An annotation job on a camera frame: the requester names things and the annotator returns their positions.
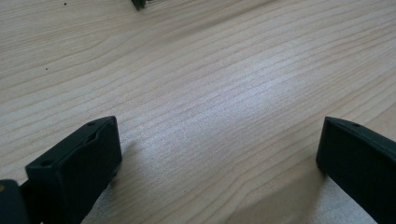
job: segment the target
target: dark object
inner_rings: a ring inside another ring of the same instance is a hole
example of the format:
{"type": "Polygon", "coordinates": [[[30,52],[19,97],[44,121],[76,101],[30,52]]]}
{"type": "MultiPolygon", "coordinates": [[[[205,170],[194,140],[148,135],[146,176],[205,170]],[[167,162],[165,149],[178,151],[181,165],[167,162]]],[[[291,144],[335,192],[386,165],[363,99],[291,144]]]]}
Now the dark object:
{"type": "Polygon", "coordinates": [[[14,180],[0,180],[0,208],[0,223],[29,223],[20,188],[14,180]]]}
{"type": "Polygon", "coordinates": [[[357,123],[326,118],[318,168],[376,222],[396,223],[396,143],[357,123]]]}
{"type": "Polygon", "coordinates": [[[145,7],[146,0],[132,0],[132,3],[134,3],[134,7],[136,7],[136,10],[140,10],[140,8],[145,7]]]}
{"type": "MultiPolygon", "coordinates": [[[[20,187],[21,192],[14,181],[0,181],[6,189],[0,197],[8,199],[0,201],[0,214],[7,216],[11,208],[20,211],[19,223],[28,223],[26,219],[31,224],[80,223],[118,171],[121,160],[116,118],[91,121],[26,166],[29,180],[20,187]]],[[[1,223],[18,222],[1,217],[1,223]]]]}

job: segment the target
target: wood grain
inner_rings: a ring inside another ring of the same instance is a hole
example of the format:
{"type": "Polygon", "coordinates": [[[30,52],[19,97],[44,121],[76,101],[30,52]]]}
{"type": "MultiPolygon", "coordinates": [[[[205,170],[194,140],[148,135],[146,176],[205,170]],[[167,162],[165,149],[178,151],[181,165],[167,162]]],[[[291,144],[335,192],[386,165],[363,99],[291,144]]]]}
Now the wood grain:
{"type": "Polygon", "coordinates": [[[0,1],[0,178],[115,115],[84,223],[373,223],[315,155],[325,116],[396,139],[395,57],[392,0],[0,1]]]}

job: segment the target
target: wooden table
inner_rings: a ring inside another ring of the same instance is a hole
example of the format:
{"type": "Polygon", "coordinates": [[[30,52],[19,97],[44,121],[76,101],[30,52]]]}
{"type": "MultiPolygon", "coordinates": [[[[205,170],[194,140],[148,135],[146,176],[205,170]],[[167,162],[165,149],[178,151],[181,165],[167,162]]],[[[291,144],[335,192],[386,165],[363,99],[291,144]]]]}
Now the wooden table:
{"type": "Polygon", "coordinates": [[[393,0],[0,2],[0,178],[115,115],[84,223],[373,223],[315,164],[325,116],[396,139],[393,0]]]}

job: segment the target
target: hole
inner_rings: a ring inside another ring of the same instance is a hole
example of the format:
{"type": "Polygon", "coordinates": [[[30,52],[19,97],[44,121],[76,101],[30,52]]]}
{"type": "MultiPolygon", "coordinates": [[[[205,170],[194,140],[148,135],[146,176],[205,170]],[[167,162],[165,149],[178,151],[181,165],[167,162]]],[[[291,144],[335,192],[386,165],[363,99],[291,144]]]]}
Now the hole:
{"type": "Polygon", "coordinates": [[[53,163],[53,161],[48,160],[48,161],[42,161],[40,163],[41,166],[50,166],[53,163]]]}

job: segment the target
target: black plastic object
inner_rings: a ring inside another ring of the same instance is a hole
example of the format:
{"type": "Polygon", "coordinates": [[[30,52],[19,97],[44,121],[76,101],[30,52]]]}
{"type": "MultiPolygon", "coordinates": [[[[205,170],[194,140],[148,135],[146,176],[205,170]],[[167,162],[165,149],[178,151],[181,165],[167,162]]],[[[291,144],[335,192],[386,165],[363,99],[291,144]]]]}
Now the black plastic object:
{"type": "Polygon", "coordinates": [[[395,142],[357,123],[326,118],[317,164],[375,221],[396,223],[395,142]]]}
{"type": "MultiPolygon", "coordinates": [[[[118,171],[122,157],[115,117],[91,121],[26,166],[21,187],[30,223],[77,224],[118,171]]],[[[9,204],[0,202],[3,211],[9,204]]]]}
{"type": "Polygon", "coordinates": [[[134,3],[136,10],[140,10],[141,8],[145,7],[146,0],[132,0],[132,3],[134,3]]]}
{"type": "Polygon", "coordinates": [[[29,224],[20,188],[14,180],[0,180],[0,223],[29,224]]]}

